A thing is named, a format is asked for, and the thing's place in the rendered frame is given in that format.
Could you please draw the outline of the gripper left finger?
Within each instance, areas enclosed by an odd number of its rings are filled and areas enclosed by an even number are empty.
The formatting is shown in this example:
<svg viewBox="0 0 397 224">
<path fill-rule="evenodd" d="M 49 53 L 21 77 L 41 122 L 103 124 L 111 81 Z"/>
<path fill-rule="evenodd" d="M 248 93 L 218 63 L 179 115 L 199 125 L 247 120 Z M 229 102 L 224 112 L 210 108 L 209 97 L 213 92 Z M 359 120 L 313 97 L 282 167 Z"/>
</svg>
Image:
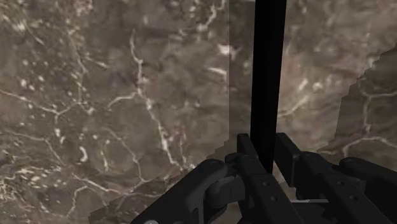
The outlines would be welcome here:
<svg viewBox="0 0 397 224">
<path fill-rule="evenodd" d="M 200 163 L 130 224 L 211 224 L 233 202 L 238 224 L 305 224 L 247 134 L 238 134 L 237 152 Z"/>
</svg>

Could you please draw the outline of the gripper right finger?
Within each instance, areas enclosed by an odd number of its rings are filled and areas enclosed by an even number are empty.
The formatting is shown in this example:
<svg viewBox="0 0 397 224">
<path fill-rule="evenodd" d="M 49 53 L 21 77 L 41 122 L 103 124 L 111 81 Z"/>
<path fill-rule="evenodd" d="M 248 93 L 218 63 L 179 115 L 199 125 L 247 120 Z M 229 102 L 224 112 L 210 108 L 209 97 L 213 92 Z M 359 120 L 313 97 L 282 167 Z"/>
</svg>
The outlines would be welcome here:
<svg viewBox="0 0 397 224">
<path fill-rule="evenodd" d="M 347 224 L 397 224 L 397 172 L 357 157 L 332 164 L 275 135 L 274 160 L 298 199 L 327 199 Z"/>
</svg>

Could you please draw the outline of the black long thin bar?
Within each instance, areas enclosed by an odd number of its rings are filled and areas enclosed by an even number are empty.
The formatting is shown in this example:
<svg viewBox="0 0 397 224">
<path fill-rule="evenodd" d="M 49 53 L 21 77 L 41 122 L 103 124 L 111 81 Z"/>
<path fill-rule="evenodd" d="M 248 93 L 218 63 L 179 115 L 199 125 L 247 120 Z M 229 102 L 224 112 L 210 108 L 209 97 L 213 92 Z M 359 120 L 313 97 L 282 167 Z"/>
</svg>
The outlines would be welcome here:
<svg viewBox="0 0 397 224">
<path fill-rule="evenodd" d="M 256 0 L 250 138 L 268 173 L 273 170 L 287 0 Z"/>
</svg>

